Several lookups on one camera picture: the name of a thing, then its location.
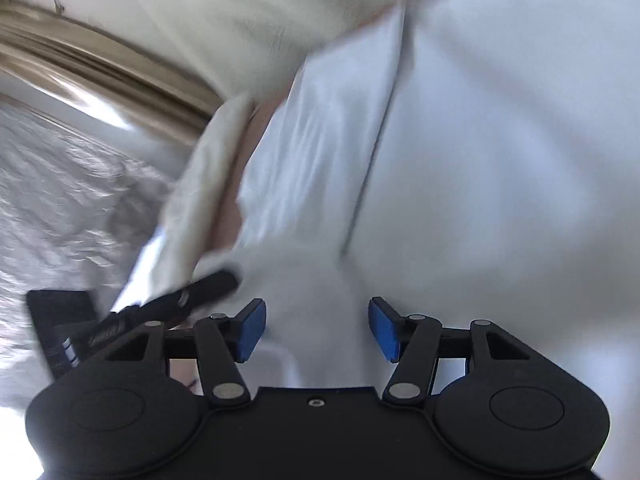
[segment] shiny silver foil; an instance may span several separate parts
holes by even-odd
[[[21,412],[50,380],[25,292],[93,290],[105,314],[171,184],[148,164],[0,102],[0,406]]]

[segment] silver crinkled fabric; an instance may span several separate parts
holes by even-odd
[[[49,381],[25,292],[94,290],[105,314],[170,185],[147,164],[0,102],[0,406],[22,411]]]

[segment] white cloth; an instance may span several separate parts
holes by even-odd
[[[192,69],[220,95],[265,96],[306,54],[394,0],[138,0]]]
[[[600,394],[596,471],[635,479],[639,10],[417,0],[309,59],[246,168],[238,247],[195,273],[241,269],[217,310],[268,304],[252,389],[380,386],[371,296],[487,318]]]

